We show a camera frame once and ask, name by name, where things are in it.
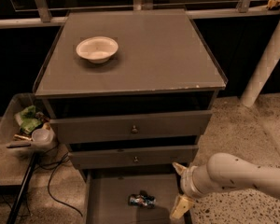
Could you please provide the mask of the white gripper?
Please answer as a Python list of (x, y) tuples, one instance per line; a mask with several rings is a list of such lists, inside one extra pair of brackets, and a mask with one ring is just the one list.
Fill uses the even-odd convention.
[(185, 195), (178, 194), (176, 196), (170, 219), (180, 219), (193, 207), (194, 201), (192, 199), (199, 199), (207, 194), (205, 181), (208, 174), (205, 165), (185, 167), (180, 163), (173, 162), (173, 166), (180, 175), (180, 188)]

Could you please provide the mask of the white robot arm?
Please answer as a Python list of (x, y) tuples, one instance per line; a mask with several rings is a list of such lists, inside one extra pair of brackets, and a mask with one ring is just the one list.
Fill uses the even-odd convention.
[(250, 163), (228, 153), (216, 153), (201, 166), (173, 163), (180, 176), (182, 194), (175, 198), (170, 219), (180, 219), (196, 199), (210, 193), (256, 189), (280, 200), (280, 168)]

